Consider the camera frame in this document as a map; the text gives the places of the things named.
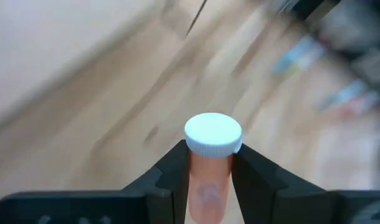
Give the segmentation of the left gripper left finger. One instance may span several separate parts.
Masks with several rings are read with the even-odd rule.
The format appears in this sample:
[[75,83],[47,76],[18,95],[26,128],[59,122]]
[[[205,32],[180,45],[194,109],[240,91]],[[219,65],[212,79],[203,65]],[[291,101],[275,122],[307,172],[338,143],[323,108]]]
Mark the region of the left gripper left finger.
[[0,223],[184,223],[189,149],[181,140],[121,190],[18,192],[0,199]]

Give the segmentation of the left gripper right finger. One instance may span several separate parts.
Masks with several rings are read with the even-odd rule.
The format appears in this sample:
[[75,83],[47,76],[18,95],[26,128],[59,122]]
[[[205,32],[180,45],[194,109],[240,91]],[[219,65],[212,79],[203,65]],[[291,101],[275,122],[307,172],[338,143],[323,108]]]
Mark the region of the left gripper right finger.
[[380,223],[380,190],[325,190],[246,145],[233,156],[232,181],[245,223]]

